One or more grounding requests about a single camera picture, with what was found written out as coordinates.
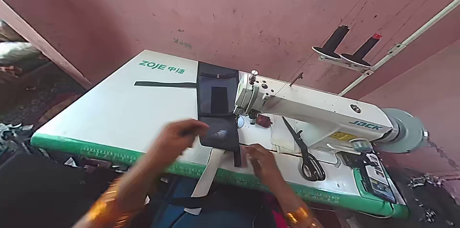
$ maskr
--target bracelet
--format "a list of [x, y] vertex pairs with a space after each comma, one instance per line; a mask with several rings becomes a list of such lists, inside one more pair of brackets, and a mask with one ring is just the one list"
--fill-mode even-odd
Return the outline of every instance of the bracelet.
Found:
[[322, 227], [319, 224], [318, 220], [316, 218], [310, 217], [310, 215], [307, 213], [307, 210], [305, 210], [302, 207], [297, 208], [294, 213], [291, 213], [291, 212], [286, 213], [286, 217], [291, 224], [297, 224], [299, 222], [306, 222], [308, 223], [307, 227], [311, 227], [311, 228], [321, 228]]
[[[118, 196], [119, 183], [121, 178], [115, 179], [102, 196], [93, 204], [88, 211], [88, 220], [97, 223], [108, 223], [116, 213], [116, 200]], [[121, 213], [116, 220], [114, 228], [123, 227], [128, 219], [136, 214], [137, 211]]]

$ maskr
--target jack logo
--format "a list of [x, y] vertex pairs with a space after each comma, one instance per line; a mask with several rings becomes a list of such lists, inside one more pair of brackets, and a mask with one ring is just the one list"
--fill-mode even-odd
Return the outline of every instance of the jack logo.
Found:
[[382, 128], [383, 126], [377, 126], [377, 125], [374, 125], [374, 124], [368, 124], [366, 122], [361, 122], [361, 121], [354, 121], [354, 122], [348, 122], [350, 124], [353, 124], [353, 125], [357, 125], [357, 126], [364, 126], [364, 127], [367, 127], [367, 128], [370, 128], [370, 129], [376, 129], [376, 130], [379, 130], [380, 128]]

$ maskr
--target metal rod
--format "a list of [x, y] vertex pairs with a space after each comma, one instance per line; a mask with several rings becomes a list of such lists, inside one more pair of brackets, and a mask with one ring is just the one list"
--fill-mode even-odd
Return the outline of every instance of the metal rod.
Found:
[[297, 77], [291, 82], [291, 84], [289, 84], [289, 87], [291, 87], [292, 84], [294, 84], [294, 82], [295, 82], [296, 80], [298, 80], [298, 79], [303, 79], [303, 78], [304, 78], [304, 77], [302, 76], [303, 74], [304, 74], [303, 72], [299, 73], [299, 75], [297, 75]]
[[[417, 31], [415, 31], [410, 37], [406, 38], [402, 43], [398, 44], [397, 46], [400, 46], [400, 49], [392, 52], [389, 51], [388, 54], [382, 58], [382, 60], [378, 61], [374, 66], [372, 66], [371, 71], [374, 72], [376, 71], [380, 66], [382, 66], [384, 63], [386, 63], [388, 60], [390, 60], [392, 57], [395, 55], [399, 54], [403, 49], [407, 47], [408, 44], [412, 43], [415, 39], [417, 39], [419, 36], [421, 36], [425, 31], [427, 31], [429, 28], [431, 28], [434, 24], [436, 24], [440, 19], [442, 19], [445, 15], [447, 15], [449, 12], [454, 10], [458, 5], [460, 5], [460, 0], [454, 0], [452, 1], [449, 5], [447, 5], [443, 10], [441, 10], [439, 13], [437, 13], [433, 18], [431, 18], [427, 23], [425, 23], [421, 28], [419, 28]], [[342, 90], [338, 96], [343, 96], [345, 93], [353, 89], [356, 85], [358, 85], [361, 81], [363, 81], [366, 77], [370, 75], [369, 72], [364, 72], [359, 78], [357, 78], [354, 82], [352, 82], [348, 87], [346, 87], [344, 90]]]

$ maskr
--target green table edge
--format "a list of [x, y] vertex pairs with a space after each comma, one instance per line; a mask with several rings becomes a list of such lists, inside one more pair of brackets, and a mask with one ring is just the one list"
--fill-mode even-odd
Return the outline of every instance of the green table edge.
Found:
[[[37, 132], [32, 136], [30, 143], [38, 148], [84, 155], [86, 157], [104, 159], [127, 165], [133, 165], [144, 154], [143, 152]], [[200, 178], [205, 167], [202, 164], [176, 161], [165, 172]], [[391, 204], [366, 192], [361, 184], [361, 175], [358, 170], [354, 170], [354, 176], [361, 196], [335, 193], [291, 182], [289, 184], [298, 196], [307, 201], [381, 216], [396, 218], [406, 218], [408, 216], [408, 208], [405, 205]], [[225, 184], [269, 191], [267, 186], [260, 184], [260, 180], [251, 174], [243, 174], [219, 168], [214, 180]]]

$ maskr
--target pipe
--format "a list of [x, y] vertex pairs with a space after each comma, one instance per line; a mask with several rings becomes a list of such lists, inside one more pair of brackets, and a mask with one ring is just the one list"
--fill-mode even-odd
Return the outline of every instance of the pipe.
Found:
[[367, 78], [373, 72], [375, 72], [380, 66], [382, 66], [384, 63], [386, 63], [388, 60], [390, 60], [395, 55], [399, 54], [399, 52], [401, 52], [403, 49], [405, 49], [408, 44], [410, 44], [414, 40], [416, 40], [425, 31], [427, 31], [434, 24], [436, 24], [438, 21], [440, 21], [445, 15], [447, 15], [449, 12], [454, 10], [458, 5], [460, 5], [460, 0], [452, 1], [442, 11], [437, 13], [433, 18], [431, 18], [427, 23], [425, 23], [421, 28], [419, 28], [417, 31], [415, 31], [410, 37], [406, 38], [406, 40], [404, 40], [402, 43], [397, 44], [392, 49], [390, 49], [388, 51], [388, 53], [386, 54], [386, 56], [382, 58], [382, 60], [378, 61], [374, 66], [372, 66], [370, 70], [367, 70], [364, 73], [362, 73], [362, 75], [359, 76], [359, 78], [357, 78], [354, 82], [352, 82], [350, 85], [348, 85], [348, 87], [346, 87], [344, 90], [342, 90], [338, 94], [338, 96], [343, 96], [343, 95], [345, 95], [345, 93], [347, 93], [348, 91], [353, 89], [361, 81], [363, 81], [365, 78]]

